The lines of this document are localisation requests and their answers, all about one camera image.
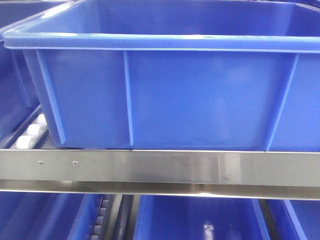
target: crate lip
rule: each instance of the crate lip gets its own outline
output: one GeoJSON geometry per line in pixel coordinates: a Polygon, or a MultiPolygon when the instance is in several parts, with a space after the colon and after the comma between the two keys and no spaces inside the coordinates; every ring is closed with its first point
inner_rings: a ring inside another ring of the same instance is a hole
{"type": "MultiPolygon", "coordinates": [[[[68,1],[37,15],[3,34],[8,49],[140,50],[140,51],[224,51],[320,53],[320,36],[262,35],[151,35],[75,32],[28,32],[74,6],[90,0],[68,1]]],[[[301,3],[283,4],[302,5],[301,3]]]]}
{"type": "MultiPolygon", "coordinates": [[[[0,5],[1,4],[34,4],[34,3],[66,3],[68,0],[0,0],[0,5]]],[[[36,17],[42,16],[47,10],[43,10],[39,13],[33,14],[31,16],[28,16],[26,18],[23,18],[21,20],[15,21],[9,25],[6,25],[4,27],[0,27],[0,42],[3,41],[3,33],[15,28],[21,24],[24,24],[28,21],[31,21],[32,19],[35,19],[36,17]]]]}

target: white roller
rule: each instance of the white roller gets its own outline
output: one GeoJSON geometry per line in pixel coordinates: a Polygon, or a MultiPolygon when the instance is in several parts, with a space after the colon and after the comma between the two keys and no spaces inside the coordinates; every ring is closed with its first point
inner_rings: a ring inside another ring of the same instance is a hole
{"type": "Polygon", "coordinates": [[[104,220],[105,220],[105,217],[104,217],[104,216],[98,216],[98,217],[96,218],[95,224],[102,226],[102,225],[104,224],[104,220]]]}
{"type": "Polygon", "coordinates": [[[99,237],[100,237],[100,236],[93,235],[93,236],[91,237],[91,240],[99,240],[99,237]]]}
{"type": "Polygon", "coordinates": [[[36,118],[36,123],[45,127],[47,126],[46,117],[43,113],[39,114],[39,116],[36,118]]]}
{"type": "Polygon", "coordinates": [[[31,124],[26,130],[26,134],[29,136],[39,137],[44,133],[45,128],[46,127],[41,124],[31,124]]]}
{"type": "Polygon", "coordinates": [[[104,217],[105,215],[106,215],[106,211],[107,211],[107,208],[106,207],[101,207],[100,209],[99,209],[99,216],[101,216],[101,217],[104,217]]]}
{"type": "Polygon", "coordinates": [[[107,207],[109,206],[109,200],[108,200],[108,199],[102,200],[101,206],[102,206],[103,208],[107,208],[107,207]]]}
{"type": "Polygon", "coordinates": [[[101,228],[102,228],[102,227],[99,226],[99,225],[94,226],[93,234],[94,234],[94,235],[100,235],[101,228]]]}
{"type": "Polygon", "coordinates": [[[105,194],[105,195],[103,196],[103,199],[104,199],[104,200],[110,200],[110,199],[111,199],[111,195],[110,195],[110,194],[105,194]]]}
{"type": "Polygon", "coordinates": [[[36,138],[34,136],[20,136],[16,141],[16,148],[17,149],[32,149],[36,143],[36,138]]]}

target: blue crate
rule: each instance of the blue crate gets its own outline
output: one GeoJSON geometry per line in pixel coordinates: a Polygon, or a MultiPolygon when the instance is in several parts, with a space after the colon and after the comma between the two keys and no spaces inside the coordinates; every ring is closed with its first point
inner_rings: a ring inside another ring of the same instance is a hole
{"type": "Polygon", "coordinates": [[[63,1],[0,1],[0,141],[39,105],[21,50],[7,50],[3,33],[63,1]]]}
{"type": "Polygon", "coordinates": [[[0,239],[89,240],[101,194],[0,193],[0,239]]]}
{"type": "Polygon", "coordinates": [[[320,201],[268,200],[281,240],[317,240],[320,236],[320,201]]]}
{"type": "Polygon", "coordinates": [[[320,10],[79,0],[4,34],[58,147],[320,150],[320,10]]]}
{"type": "Polygon", "coordinates": [[[134,240],[269,240],[256,199],[142,196],[134,240]]]}

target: plastic storage crate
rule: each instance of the plastic storage crate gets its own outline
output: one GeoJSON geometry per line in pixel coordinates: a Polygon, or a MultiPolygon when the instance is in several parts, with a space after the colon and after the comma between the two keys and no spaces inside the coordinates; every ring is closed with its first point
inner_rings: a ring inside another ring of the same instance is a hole
{"type": "Polygon", "coordinates": [[[0,141],[39,105],[22,51],[5,49],[2,34],[61,3],[0,1],[0,141]]]}
{"type": "Polygon", "coordinates": [[[0,193],[0,239],[89,240],[103,195],[0,193]]]}
{"type": "Polygon", "coordinates": [[[317,240],[320,236],[320,202],[268,200],[281,240],[317,240]]]}
{"type": "Polygon", "coordinates": [[[269,240],[255,199],[142,196],[134,240],[269,240]]]}
{"type": "Polygon", "coordinates": [[[319,151],[319,36],[298,3],[80,0],[4,41],[57,146],[319,151]]]}

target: shelf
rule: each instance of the shelf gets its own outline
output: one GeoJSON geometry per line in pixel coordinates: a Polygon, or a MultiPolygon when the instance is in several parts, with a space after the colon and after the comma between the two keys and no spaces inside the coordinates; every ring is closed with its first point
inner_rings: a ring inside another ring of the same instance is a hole
{"type": "Polygon", "coordinates": [[[0,150],[0,189],[320,199],[320,153],[0,150]]]}

